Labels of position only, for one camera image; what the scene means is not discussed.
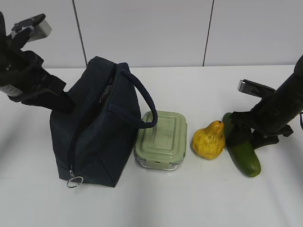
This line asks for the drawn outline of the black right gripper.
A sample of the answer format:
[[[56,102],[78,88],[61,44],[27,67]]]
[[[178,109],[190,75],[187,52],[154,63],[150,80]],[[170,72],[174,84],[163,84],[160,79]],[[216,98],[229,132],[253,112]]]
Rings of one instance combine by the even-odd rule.
[[[274,145],[280,135],[289,137],[294,132],[288,124],[294,118],[294,100],[263,98],[250,111],[233,112],[230,118],[234,127],[226,137],[228,148],[246,140],[253,149]]]

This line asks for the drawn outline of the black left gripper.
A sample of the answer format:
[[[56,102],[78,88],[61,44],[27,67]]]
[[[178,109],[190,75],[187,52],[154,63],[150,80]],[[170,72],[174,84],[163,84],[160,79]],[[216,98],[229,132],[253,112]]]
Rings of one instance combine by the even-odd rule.
[[[19,91],[9,94],[14,102],[72,112],[75,103],[63,91],[66,83],[43,67],[44,60],[33,51],[0,51],[0,86],[11,85]]]

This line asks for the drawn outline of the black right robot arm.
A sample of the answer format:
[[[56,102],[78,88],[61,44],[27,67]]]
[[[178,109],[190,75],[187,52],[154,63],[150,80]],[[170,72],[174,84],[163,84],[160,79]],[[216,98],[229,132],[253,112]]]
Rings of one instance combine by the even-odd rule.
[[[289,137],[293,133],[289,122],[303,113],[303,59],[299,58],[291,76],[278,89],[243,79],[238,91],[261,100],[247,112],[230,115],[234,128],[226,136],[227,146],[248,142],[257,149],[277,144],[279,135]]]

